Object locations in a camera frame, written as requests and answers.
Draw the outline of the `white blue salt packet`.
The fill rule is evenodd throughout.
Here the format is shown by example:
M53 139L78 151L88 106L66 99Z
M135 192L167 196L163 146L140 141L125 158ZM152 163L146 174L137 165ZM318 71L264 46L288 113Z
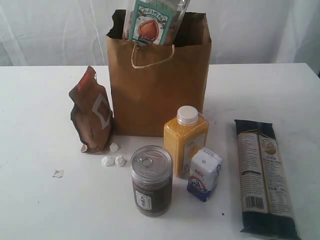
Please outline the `white blue salt packet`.
M201 148L191 159L187 191L206 202L218 184L223 159L208 148Z

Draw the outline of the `yellow millet bottle white cap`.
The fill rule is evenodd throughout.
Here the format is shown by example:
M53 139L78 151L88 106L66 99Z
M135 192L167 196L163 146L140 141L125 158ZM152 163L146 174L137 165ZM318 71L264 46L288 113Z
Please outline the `yellow millet bottle white cap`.
M181 106L164 125L164 148L172 156L175 177L189 171L192 157L206 144L208 130L208 120L190 105Z

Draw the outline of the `spaghetti pasta package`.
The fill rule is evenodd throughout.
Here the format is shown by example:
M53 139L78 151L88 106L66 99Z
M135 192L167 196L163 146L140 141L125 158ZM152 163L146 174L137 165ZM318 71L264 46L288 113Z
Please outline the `spaghetti pasta package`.
M298 240L272 123L235 120L244 233Z

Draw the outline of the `brown orange snack pouch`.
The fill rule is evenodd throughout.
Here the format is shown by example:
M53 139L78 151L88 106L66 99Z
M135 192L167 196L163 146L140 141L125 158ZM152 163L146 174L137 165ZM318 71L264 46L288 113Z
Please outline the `brown orange snack pouch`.
M104 152L112 133L113 112L106 88L98 83L92 66L87 67L68 95L74 103L70 119L80 141L87 145L86 153Z

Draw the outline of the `clear nut jar gold lid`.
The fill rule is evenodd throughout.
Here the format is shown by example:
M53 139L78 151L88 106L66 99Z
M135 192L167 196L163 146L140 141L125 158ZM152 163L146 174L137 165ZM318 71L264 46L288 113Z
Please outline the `clear nut jar gold lid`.
M189 0L130 0L122 38L139 45L172 45Z

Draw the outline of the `white crumpled ball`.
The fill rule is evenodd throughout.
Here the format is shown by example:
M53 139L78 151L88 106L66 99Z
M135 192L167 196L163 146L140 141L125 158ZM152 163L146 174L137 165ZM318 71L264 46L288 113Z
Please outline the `white crumpled ball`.
M112 142L109 146L109 150L112 152L112 153L115 153L119 150L119 146L115 143L115 142Z
M116 165L117 167L123 167L125 164L126 164L126 160L125 160L125 158L124 158L122 155L118 155L118 156L115 158L115 165Z
M101 164L103 167L112 166L115 163L115 158L113 156L105 156L101 159Z

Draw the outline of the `brown paper bag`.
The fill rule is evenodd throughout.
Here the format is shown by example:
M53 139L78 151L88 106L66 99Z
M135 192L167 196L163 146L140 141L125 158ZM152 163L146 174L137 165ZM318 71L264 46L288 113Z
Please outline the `brown paper bag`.
M126 11L106 35L113 123L118 135L162 137L181 106L203 110L212 41L205 13L185 13L172 45L122 38Z

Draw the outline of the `dark grain can clear lid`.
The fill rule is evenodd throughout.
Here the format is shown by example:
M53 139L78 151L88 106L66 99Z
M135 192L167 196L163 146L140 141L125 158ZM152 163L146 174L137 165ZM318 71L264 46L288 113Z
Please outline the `dark grain can clear lid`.
M163 215L172 200L173 159L161 146L146 145L131 156L134 202L145 216Z

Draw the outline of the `white backdrop curtain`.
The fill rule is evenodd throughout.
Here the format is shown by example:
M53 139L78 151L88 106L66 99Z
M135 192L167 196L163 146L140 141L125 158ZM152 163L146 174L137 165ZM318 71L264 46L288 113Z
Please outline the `white backdrop curtain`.
M3 0L2 66L106 65L105 36L126 0ZM213 64L306 63L320 69L317 0L193 0L205 13Z

